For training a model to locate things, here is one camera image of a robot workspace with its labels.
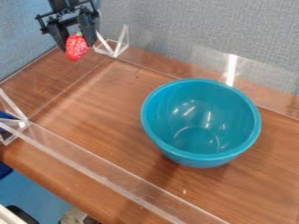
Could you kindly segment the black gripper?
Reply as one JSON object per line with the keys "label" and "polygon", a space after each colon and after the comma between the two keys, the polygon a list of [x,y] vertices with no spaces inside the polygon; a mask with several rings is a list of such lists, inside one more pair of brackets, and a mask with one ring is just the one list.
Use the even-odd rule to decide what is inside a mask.
{"label": "black gripper", "polygon": [[67,28],[78,25],[88,46],[92,46],[98,39],[96,21],[99,18],[94,0],[48,0],[48,3],[51,11],[35,17],[41,33],[49,33],[60,49],[66,51],[70,36]]}

